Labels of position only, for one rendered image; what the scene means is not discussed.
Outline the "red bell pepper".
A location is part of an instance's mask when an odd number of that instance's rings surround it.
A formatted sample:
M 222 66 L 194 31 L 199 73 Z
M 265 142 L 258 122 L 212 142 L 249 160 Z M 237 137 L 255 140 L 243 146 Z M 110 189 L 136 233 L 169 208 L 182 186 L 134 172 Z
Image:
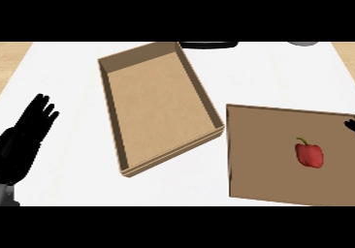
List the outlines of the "red bell pepper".
M 301 143 L 295 145 L 296 159 L 302 166 L 320 169 L 324 165 L 324 152 L 319 145 L 307 142 L 305 138 L 296 138 Z

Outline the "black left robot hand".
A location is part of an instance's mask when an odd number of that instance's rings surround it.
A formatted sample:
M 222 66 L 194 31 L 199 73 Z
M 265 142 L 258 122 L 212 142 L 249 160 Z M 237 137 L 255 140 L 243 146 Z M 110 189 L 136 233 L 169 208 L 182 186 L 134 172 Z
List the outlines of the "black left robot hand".
M 60 116 L 51 97 L 37 94 L 20 121 L 0 136 L 0 184 L 14 186 L 25 178 L 42 141 Z

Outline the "brown flat tray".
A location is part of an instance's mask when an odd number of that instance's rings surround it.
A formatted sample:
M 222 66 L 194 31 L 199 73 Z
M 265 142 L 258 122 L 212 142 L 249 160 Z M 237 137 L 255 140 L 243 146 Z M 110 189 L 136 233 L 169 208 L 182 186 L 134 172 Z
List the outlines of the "brown flat tray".
M 307 205 L 355 205 L 355 114 L 227 106 L 230 196 Z M 301 165 L 296 138 L 324 152 L 320 169 Z

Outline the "open cardboard box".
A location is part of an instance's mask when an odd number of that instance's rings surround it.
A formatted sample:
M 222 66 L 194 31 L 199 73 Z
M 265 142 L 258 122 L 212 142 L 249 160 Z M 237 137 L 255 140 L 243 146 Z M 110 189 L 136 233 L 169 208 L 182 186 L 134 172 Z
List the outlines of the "open cardboard box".
M 216 139 L 225 124 L 176 42 L 99 59 L 122 175 L 132 177 Z

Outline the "black rounded object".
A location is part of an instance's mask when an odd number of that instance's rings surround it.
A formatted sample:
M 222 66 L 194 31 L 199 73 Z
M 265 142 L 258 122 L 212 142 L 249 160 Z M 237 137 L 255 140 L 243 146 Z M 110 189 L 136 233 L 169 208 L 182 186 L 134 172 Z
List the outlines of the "black rounded object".
M 218 49 L 236 47 L 239 42 L 179 42 L 179 44 L 182 48 Z

